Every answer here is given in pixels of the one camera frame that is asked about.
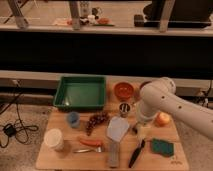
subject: blue cup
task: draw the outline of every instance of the blue cup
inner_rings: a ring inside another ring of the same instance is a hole
[[[67,115],[67,122],[72,128],[77,128],[80,123],[80,117],[78,112],[70,112]]]

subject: green sponge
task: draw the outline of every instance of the green sponge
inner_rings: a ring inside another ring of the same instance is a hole
[[[158,153],[163,156],[170,157],[174,155],[174,144],[165,140],[152,139],[151,149],[154,153]]]

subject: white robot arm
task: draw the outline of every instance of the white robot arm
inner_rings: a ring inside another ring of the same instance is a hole
[[[213,110],[183,100],[174,95],[175,91],[174,81],[167,77],[142,87],[141,100],[136,104],[137,120],[147,123],[153,120],[160,110],[213,140]]]

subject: white cup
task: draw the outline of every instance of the white cup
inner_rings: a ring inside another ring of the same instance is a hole
[[[64,140],[61,130],[54,128],[47,131],[44,135],[44,143],[53,150],[62,150],[64,148]]]

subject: green tray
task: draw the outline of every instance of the green tray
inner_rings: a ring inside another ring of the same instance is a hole
[[[61,77],[53,105],[58,109],[102,109],[106,97],[104,77]]]

